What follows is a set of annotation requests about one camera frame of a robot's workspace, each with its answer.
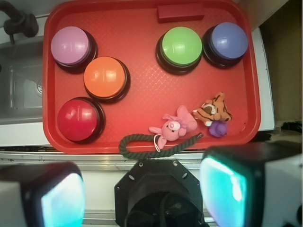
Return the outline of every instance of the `teal light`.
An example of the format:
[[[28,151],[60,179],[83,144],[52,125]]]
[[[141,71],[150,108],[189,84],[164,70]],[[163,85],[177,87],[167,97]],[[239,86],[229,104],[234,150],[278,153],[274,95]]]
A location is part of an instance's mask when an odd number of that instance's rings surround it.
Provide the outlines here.
[[[211,156],[200,165],[200,187],[206,208],[221,227],[242,227],[245,221],[246,178]]]
[[[80,227],[85,211],[82,178],[70,174],[41,199],[45,227]]]

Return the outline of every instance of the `pink bunny plush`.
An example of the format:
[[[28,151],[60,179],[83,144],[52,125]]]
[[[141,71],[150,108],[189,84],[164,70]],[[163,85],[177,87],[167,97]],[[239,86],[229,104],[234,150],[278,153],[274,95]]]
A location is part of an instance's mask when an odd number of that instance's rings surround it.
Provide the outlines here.
[[[197,121],[184,105],[177,109],[177,116],[165,114],[163,119],[168,121],[164,123],[162,128],[149,127],[150,132],[160,135],[157,143],[159,149],[163,149],[167,141],[175,141],[198,127]]]

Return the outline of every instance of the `pink button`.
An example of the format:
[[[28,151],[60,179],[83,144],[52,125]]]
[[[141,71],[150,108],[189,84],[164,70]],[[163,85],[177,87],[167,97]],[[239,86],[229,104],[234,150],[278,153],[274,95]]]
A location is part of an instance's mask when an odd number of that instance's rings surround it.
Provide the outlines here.
[[[74,65],[88,55],[89,39],[82,29],[74,26],[65,27],[54,35],[51,51],[57,62]]]
[[[92,104],[72,99],[59,110],[57,116],[59,131],[71,141],[86,140],[98,129],[97,114]]]

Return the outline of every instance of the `faucet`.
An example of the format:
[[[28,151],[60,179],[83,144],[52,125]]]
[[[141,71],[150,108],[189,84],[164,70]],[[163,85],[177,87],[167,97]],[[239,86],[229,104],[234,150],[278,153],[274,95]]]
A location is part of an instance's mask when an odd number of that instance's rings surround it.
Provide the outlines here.
[[[11,3],[4,0],[0,0],[0,11],[10,17],[4,22],[3,27],[12,44],[15,43],[14,34],[16,33],[23,33],[26,37],[33,37],[38,33],[39,27],[33,14],[18,11]]]

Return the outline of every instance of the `green rope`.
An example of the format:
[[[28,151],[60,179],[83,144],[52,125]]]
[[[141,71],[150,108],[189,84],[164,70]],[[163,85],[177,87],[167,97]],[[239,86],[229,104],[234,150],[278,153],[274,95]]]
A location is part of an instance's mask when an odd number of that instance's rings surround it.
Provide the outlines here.
[[[161,152],[158,151],[147,151],[147,152],[131,152],[127,150],[126,146],[129,142],[133,141],[147,141],[147,142],[153,142],[152,135],[144,135],[144,134],[132,134],[129,136],[125,136],[121,141],[119,145],[119,150],[121,155],[128,159],[148,159],[148,158],[154,158],[154,157],[169,157],[172,155],[175,155],[177,153],[180,153],[181,151],[185,150],[186,148],[194,145],[200,138],[203,137],[202,133],[199,133],[195,136],[190,137],[188,140],[184,141],[183,143],[180,143],[177,146],[174,146],[173,148],[170,148],[168,150],[163,150]]]

